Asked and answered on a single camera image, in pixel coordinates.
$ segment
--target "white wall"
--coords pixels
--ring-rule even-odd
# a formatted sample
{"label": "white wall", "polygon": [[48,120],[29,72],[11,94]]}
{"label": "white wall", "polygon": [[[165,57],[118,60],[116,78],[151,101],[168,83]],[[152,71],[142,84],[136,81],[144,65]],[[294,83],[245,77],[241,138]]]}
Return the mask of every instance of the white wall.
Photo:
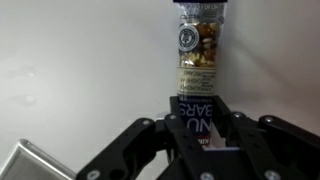
{"label": "white wall", "polygon": [[[217,92],[250,117],[320,135],[320,2],[231,0]],[[29,139],[75,172],[175,94],[170,0],[1,0],[0,162]],[[154,179],[166,158],[144,171]]]}

